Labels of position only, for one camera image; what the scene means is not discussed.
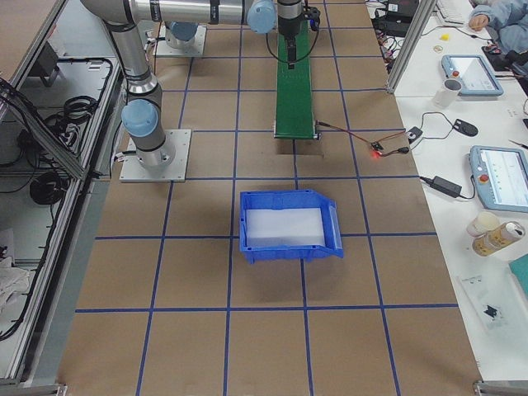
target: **paper cup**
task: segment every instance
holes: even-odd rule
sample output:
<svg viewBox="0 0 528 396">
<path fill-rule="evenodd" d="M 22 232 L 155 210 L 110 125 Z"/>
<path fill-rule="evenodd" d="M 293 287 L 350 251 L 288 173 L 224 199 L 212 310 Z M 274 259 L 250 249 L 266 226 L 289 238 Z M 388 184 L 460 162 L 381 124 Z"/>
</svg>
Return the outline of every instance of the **paper cup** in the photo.
<svg viewBox="0 0 528 396">
<path fill-rule="evenodd" d="M 432 102 L 440 108 L 448 107 L 448 105 L 455 101 L 461 89 L 462 84 L 460 81 L 454 78 L 447 78 L 432 98 Z"/>
<path fill-rule="evenodd" d="M 479 237 L 487 231 L 496 229 L 501 222 L 499 218 L 491 212 L 480 212 L 474 220 L 466 227 L 466 231 L 472 237 Z"/>
</svg>

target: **blue joint cap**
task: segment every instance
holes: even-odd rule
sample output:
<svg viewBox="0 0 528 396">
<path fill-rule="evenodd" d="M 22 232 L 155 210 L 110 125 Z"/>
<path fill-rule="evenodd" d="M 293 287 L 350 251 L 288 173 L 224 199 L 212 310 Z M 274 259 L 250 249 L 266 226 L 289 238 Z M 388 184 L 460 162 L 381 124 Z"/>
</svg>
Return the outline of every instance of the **blue joint cap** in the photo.
<svg viewBox="0 0 528 396">
<path fill-rule="evenodd" d="M 178 40 L 189 41 L 196 35 L 198 24 L 191 22 L 170 22 L 168 28 Z"/>
<path fill-rule="evenodd" d="M 272 0 L 257 0 L 247 12 L 247 24 L 255 33 L 265 35 L 275 27 L 276 17 Z"/>
<path fill-rule="evenodd" d="M 149 101 L 137 99 L 123 107 L 121 120 L 129 133 L 136 138 L 144 138 L 154 132 L 158 125 L 158 112 Z"/>
</svg>

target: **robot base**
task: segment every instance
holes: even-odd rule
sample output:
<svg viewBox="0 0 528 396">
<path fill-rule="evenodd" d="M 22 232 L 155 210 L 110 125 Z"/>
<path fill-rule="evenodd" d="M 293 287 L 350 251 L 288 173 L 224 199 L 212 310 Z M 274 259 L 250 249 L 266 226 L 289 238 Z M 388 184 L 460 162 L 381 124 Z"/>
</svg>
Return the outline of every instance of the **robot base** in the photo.
<svg viewBox="0 0 528 396">
<path fill-rule="evenodd" d="M 122 182 L 184 182 L 191 146 L 191 130 L 166 130 L 167 139 L 176 148 L 176 157 L 164 167 L 144 167 L 136 156 L 127 156 L 123 162 Z M 135 150 L 132 139 L 127 148 Z"/>
<path fill-rule="evenodd" d="M 201 58 L 204 56 L 205 33 L 207 28 L 205 26 L 198 26 L 198 31 L 195 35 L 195 41 L 191 45 L 177 49 L 171 47 L 165 41 L 158 41 L 158 49 L 156 50 L 156 57 L 158 58 Z M 165 25 L 162 25 L 159 31 L 160 37 L 165 37 Z"/>
</svg>

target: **blue jacket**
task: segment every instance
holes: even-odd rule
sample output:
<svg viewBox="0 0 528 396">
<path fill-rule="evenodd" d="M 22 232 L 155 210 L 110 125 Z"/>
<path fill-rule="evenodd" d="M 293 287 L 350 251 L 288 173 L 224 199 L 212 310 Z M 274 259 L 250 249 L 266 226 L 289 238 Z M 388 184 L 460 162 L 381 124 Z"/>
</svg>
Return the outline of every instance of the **blue jacket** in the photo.
<svg viewBox="0 0 528 396">
<path fill-rule="evenodd" d="M 480 14 L 488 16 L 488 26 L 497 31 L 504 53 L 528 50 L 528 0 L 499 0 L 492 6 L 477 6 L 471 16 Z"/>
</svg>

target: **keyboard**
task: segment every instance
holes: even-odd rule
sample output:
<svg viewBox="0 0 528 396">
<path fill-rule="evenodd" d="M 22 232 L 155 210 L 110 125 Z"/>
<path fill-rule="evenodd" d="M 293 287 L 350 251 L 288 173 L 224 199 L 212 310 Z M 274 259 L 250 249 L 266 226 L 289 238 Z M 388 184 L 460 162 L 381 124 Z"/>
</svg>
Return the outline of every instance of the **keyboard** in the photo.
<svg viewBox="0 0 528 396">
<path fill-rule="evenodd" d="M 437 0 L 436 16 L 442 25 L 446 26 L 463 26 L 465 19 L 456 9 L 457 0 Z"/>
</svg>

